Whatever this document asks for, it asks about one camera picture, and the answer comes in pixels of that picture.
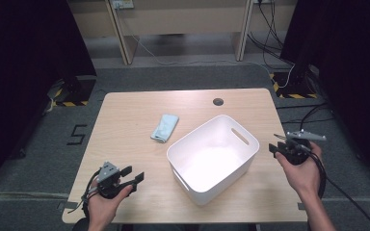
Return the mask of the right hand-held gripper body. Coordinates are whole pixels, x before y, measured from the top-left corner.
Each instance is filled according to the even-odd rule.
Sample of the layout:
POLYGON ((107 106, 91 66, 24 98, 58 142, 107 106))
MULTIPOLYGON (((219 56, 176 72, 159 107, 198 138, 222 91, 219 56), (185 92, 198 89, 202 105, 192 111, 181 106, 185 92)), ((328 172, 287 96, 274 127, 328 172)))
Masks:
POLYGON ((290 164, 296 166, 302 164, 311 153, 310 141, 325 141, 326 139, 326 136, 316 135, 304 129, 287 132, 283 141, 277 143, 277 150, 290 164))

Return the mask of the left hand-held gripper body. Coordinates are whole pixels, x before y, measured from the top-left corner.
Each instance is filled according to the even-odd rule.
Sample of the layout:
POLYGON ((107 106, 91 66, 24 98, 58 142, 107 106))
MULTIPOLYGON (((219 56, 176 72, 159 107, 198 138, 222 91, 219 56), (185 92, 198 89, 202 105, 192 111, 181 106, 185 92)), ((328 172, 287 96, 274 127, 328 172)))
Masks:
POLYGON ((118 167, 105 162, 103 167, 99 170, 97 177, 97 186, 92 189, 92 192, 99 193, 102 197, 112 199, 116 197, 126 186, 129 186, 129 182, 120 182, 120 171, 118 167))

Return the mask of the white plastic storage bin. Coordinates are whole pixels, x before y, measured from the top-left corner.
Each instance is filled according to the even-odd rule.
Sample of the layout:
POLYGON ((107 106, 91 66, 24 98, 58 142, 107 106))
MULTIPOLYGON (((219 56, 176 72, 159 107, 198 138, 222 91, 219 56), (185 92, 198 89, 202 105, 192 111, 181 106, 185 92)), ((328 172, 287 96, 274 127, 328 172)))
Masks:
POLYGON ((247 172, 259 147, 236 120, 217 115, 172 144, 167 158, 191 200, 205 205, 247 172))

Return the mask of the person's right hand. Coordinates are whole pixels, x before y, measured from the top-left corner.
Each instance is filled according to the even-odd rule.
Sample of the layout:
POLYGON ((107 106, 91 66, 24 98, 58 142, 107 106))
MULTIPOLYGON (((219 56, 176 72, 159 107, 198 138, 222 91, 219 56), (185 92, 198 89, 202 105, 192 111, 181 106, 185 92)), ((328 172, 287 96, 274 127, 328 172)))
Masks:
POLYGON ((279 152, 276 159, 280 163, 289 185, 296 191, 302 202, 319 199, 319 168, 310 157, 300 165, 294 166, 279 152))

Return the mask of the person's left hand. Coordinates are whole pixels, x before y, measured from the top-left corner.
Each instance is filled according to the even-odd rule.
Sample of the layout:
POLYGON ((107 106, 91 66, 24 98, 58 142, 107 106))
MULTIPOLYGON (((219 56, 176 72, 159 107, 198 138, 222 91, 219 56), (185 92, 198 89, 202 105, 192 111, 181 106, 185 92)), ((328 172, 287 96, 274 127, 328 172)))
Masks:
POLYGON ((107 199, 97 192, 89 194, 88 211, 90 224, 110 224, 116 216, 120 203, 131 193, 132 187, 126 186, 116 197, 107 199))

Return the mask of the black stand base hazard stripes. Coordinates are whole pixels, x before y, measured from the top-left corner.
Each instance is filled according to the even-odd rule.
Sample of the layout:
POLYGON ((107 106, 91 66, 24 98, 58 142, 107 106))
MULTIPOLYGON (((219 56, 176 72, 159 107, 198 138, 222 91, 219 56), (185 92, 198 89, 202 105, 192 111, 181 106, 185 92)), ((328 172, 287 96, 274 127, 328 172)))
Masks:
POLYGON ((89 103, 95 83, 95 76, 76 76, 71 81, 59 80, 47 93, 50 106, 86 106, 89 103))
POLYGON ((292 66, 286 71, 276 71, 270 74, 273 89, 279 98, 316 98, 315 88, 309 82, 306 72, 298 73, 292 66))

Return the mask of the black chair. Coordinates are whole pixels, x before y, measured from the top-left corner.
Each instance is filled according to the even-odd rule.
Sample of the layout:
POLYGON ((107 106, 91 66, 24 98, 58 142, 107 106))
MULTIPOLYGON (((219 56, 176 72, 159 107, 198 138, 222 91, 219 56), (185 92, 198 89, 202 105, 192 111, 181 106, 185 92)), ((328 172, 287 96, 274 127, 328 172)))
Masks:
POLYGON ((90 221, 87 218, 79 219, 72 227, 72 231, 89 231, 90 221))

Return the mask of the dark curtain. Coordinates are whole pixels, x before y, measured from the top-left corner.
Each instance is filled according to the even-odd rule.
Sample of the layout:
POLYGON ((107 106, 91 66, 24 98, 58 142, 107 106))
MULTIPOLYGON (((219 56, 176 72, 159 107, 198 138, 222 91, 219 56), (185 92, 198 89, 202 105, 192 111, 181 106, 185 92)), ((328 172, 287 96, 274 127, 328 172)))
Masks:
POLYGON ((67 0, 0 0, 0 167, 20 148, 58 80, 95 75, 67 0))
POLYGON ((297 0, 281 56, 297 64, 303 53, 370 165, 370 0, 297 0))

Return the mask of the beige desk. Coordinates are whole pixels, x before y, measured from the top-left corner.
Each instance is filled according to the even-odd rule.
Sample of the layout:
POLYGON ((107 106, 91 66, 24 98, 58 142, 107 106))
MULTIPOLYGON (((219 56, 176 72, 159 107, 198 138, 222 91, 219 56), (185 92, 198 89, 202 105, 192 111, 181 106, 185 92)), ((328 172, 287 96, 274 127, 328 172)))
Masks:
POLYGON ((227 53, 237 63, 245 59, 248 34, 263 33, 276 23, 277 33, 287 32, 298 0, 131 0, 131 9, 117 5, 124 0, 66 0, 84 40, 111 39, 112 54, 131 65, 145 50, 160 64, 172 64, 182 53, 176 43, 166 53, 152 51, 146 38, 202 37, 194 54, 227 53))

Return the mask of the white power socket strip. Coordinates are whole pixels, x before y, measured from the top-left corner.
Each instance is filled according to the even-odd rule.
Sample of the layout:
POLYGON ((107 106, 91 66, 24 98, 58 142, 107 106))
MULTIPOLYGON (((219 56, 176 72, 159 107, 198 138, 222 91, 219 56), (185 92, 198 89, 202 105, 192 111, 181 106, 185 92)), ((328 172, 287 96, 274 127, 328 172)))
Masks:
POLYGON ((133 9, 133 0, 112 0, 112 5, 116 10, 133 9))

